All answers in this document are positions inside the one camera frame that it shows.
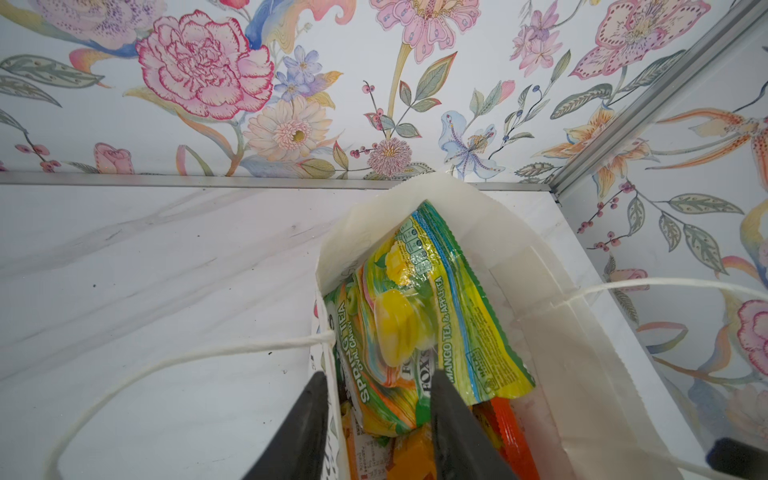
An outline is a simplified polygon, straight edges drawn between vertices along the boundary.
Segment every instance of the white marble surface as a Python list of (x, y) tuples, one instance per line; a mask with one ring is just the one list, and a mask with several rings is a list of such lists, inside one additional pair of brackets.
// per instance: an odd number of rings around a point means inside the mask
[[(599, 283), (551, 196), (490, 192), (573, 281)], [(320, 237), (366, 190), (0, 187), (0, 478), (41, 478), (66, 429), (126, 377), (245, 339), (309, 334)], [(594, 311), (672, 452), (700, 450), (613, 301)], [(173, 367), (71, 443), (65, 479), (239, 478), (307, 381), (306, 349)]]

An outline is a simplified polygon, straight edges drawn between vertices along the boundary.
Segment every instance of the floral wallpaper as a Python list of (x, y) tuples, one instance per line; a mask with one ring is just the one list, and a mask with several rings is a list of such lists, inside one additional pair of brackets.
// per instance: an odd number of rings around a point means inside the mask
[(0, 170), (545, 182), (729, 7), (0, 0)]
[[(561, 197), (606, 281), (685, 276), (768, 288), (767, 26)], [(601, 107), (568, 135), (585, 138), (610, 117)], [(768, 450), (768, 303), (683, 287), (613, 294), (701, 445), (728, 436)]]

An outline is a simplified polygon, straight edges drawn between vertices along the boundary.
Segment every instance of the blue flower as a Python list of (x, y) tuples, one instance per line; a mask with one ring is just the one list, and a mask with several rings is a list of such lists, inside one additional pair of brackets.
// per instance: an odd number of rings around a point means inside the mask
[(484, 180), (495, 177), (504, 171), (505, 168), (497, 166), (493, 160), (484, 160), (477, 156), (493, 141), (493, 137), (496, 135), (496, 129), (493, 125), (486, 128), (485, 131), (477, 131), (469, 137), (465, 144), (462, 139), (467, 129), (467, 120), (464, 115), (457, 111), (450, 111), (444, 113), (441, 120), (442, 134), (438, 140), (438, 145), (448, 152), (445, 156), (445, 163), (456, 167), (460, 180), (464, 180), (465, 175), (473, 171)]
[(315, 80), (315, 73), (319, 73), (323, 66), (317, 61), (320, 55), (316, 50), (312, 50), (308, 54), (304, 54), (304, 48), (301, 45), (297, 45), (293, 50), (293, 56), (285, 57), (286, 66), (288, 67), (288, 75), (294, 77), (297, 82), (302, 84), (312, 83)]
[(286, 78), (286, 75), (283, 72), (278, 71), (275, 76), (277, 76), (277, 80), (281, 82), (275, 85), (275, 93), (282, 94), (283, 96), (281, 98), (285, 101), (291, 101), (293, 100), (293, 97), (309, 94), (310, 92), (309, 85), (299, 83), (291, 74)]

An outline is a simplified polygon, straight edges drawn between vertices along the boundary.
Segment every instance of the plastic candy package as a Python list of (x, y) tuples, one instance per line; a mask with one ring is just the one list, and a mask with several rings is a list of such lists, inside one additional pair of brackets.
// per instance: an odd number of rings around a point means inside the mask
[(515, 413), (506, 399), (495, 398), (472, 407), (491, 444), (520, 480), (539, 480), (536, 464)]
[(531, 391), (461, 248), (422, 203), (325, 296), (349, 397), (362, 428), (397, 436), (429, 422), (432, 372), (467, 405)]

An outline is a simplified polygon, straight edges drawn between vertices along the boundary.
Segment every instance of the white cord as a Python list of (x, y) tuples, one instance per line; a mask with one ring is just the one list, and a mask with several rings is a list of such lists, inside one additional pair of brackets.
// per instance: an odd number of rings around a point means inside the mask
[(598, 285), (587, 286), (572, 293), (565, 293), (560, 296), (550, 296), (537, 303), (534, 303), (531, 307), (523, 310), (518, 316), (519, 319), (526, 318), (530, 315), (541, 314), (549, 310), (555, 310), (563, 305), (587, 296), (591, 293), (602, 292), (604, 290), (615, 290), (617, 288), (627, 288), (630, 286), (645, 286), (645, 285), (671, 285), (671, 286), (693, 286), (696, 288), (717, 288), (722, 290), (729, 290), (731, 292), (745, 293), (751, 297), (765, 300), (768, 302), (768, 293), (765, 291), (759, 291), (745, 286), (736, 285), (735, 283), (726, 283), (716, 280), (699, 280), (695, 278), (674, 278), (674, 277), (655, 277), (655, 278), (638, 278), (634, 280), (622, 280), (620, 282), (600, 283)]
[(175, 359), (163, 360), (157, 365), (151, 366), (143, 370), (142, 372), (137, 373), (131, 378), (125, 380), (117, 388), (109, 392), (104, 398), (102, 398), (101, 400), (96, 402), (91, 408), (86, 410), (85, 413), (83, 413), (83, 415), (80, 417), (80, 419), (73, 426), (71, 426), (69, 430), (67, 430), (66, 434), (63, 437), (61, 437), (61, 439), (56, 444), (56, 447), (53, 449), (53, 452), (48, 457), (48, 461), (46, 462), (46, 468), (45, 468), (45, 478), (46, 480), (62, 480), (61, 473), (58, 470), (58, 461), (61, 458), (61, 456), (64, 454), (64, 450), (67, 449), (67, 447), (69, 446), (74, 436), (77, 435), (83, 429), (83, 427), (85, 427), (85, 424), (87, 424), (92, 418), (94, 418), (94, 416), (96, 416), (99, 410), (103, 409), (104, 406), (107, 405), (109, 401), (112, 400), (118, 393), (122, 392), (123, 390), (133, 385), (134, 383), (138, 382), (139, 380), (144, 379), (149, 375), (152, 375), (153, 373), (159, 372), (161, 370), (165, 370), (172, 366), (181, 365), (182, 363), (189, 363), (189, 362), (194, 362), (196, 360), (209, 359), (215, 356), (242, 355), (244, 353), (258, 353), (258, 352), (265, 352), (267, 350), (285, 350), (285, 349), (292, 349), (300, 346), (311, 346), (317, 343), (328, 343), (329, 345), (333, 345), (335, 341), (336, 341), (336, 334), (332, 330), (329, 330), (327, 332), (318, 333), (317, 335), (304, 336), (304, 337), (288, 339), (288, 340), (280, 340), (278, 342), (261, 342), (261, 343), (249, 343), (247, 345), (241, 345), (241, 346), (218, 347), (215, 349), (208, 349), (200, 352), (186, 353)]
[[(593, 286), (585, 287), (583, 289), (579, 289), (574, 293), (567, 293), (560, 296), (549, 297), (549, 298), (543, 299), (540, 302), (535, 303), (531, 308), (524, 310), (521, 313), (521, 315), (518, 316), (518, 318), (521, 319), (533, 314), (540, 314), (549, 310), (557, 309), (563, 305), (568, 304), (572, 300), (582, 298), (583, 296), (587, 296), (590, 293), (601, 292), (603, 290), (614, 290), (617, 288), (626, 288), (630, 286), (645, 286), (645, 285), (673, 285), (673, 286), (692, 286), (696, 288), (717, 288), (722, 290), (729, 290), (731, 292), (746, 293), (754, 298), (768, 301), (768, 293), (761, 292), (759, 290), (753, 290), (751, 288), (746, 288), (745, 286), (740, 286), (733, 283), (718, 282), (714, 280), (697, 280), (693, 278), (661, 278), (661, 277), (641, 278), (641, 279), (635, 279), (635, 280), (622, 280), (620, 282), (602, 283), (599, 285), (593, 285)], [(188, 353), (186, 355), (182, 355), (175, 359), (164, 360), (163, 362), (160, 362), (155, 366), (145, 369), (143, 372), (140, 372), (137, 375), (132, 376), (131, 378), (124, 381), (116, 389), (108, 393), (103, 399), (99, 400), (95, 405), (93, 405), (91, 408), (86, 410), (85, 413), (80, 417), (80, 419), (72, 427), (70, 427), (70, 429), (67, 431), (64, 437), (62, 437), (59, 440), (58, 444), (54, 448), (51, 455), (48, 457), (48, 462), (45, 469), (45, 479), (46, 480), (62, 480), (61, 473), (58, 470), (58, 461), (61, 458), (61, 456), (64, 454), (64, 450), (69, 446), (72, 439), (78, 434), (78, 432), (80, 432), (80, 430), (83, 429), (85, 424), (87, 424), (99, 412), (99, 410), (103, 409), (104, 406), (107, 405), (107, 403), (109, 403), (109, 401), (112, 400), (118, 393), (122, 392), (123, 390), (133, 385), (134, 383), (138, 382), (139, 380), (146, 378), (149, 375), (152, 375), (153, 373), (159, 372), (160, 370), (163, 370), (172, 366), (181, 365), (182, 363), (194, 362), (196, 360), (208, 359), (215, 356), (229, 356), (229, 355), (240, 355), (243, 353), (257, 353), (257, 352), (263, 352), (265, 350), (292, 349), (292, 348), (301, 347), (301, 346), (311, 346), (317, 343), (328, 343), (330, 345), (333, 345), (335, 341), (336, 341), (335, 333), (332, 330), (329, 330), (327, 332), (319, 333), (317, 335), (310, 335), (310, 336), (305, 336), (305, 337), (296, 338), (296, 339), (282, 340), (279, 342), (251, 343), (251, 344), (242, 345), (242, 346), (233, 346), (233, 347), (205, 350), (197, 353)], [(651, 453), (652, 455), (656, 455), (656, 456), (662, 456), (669, 462), (674, 463), (679, 468), (683, 468), (689, 472), (697, 473), (699, 475), (712, 478), (713, 480), (732, 480), (734, 478), (737, 478), (737, 477), (733, 477), (732, 475), (726, 475), (726, 474), (711, 470), (709, 468), (701, 467), (699, 465), (686, 462), (672, 455), (666, 455), (666, 454), (662, 455), (657, 452), (648, 452), (648, 453)]]

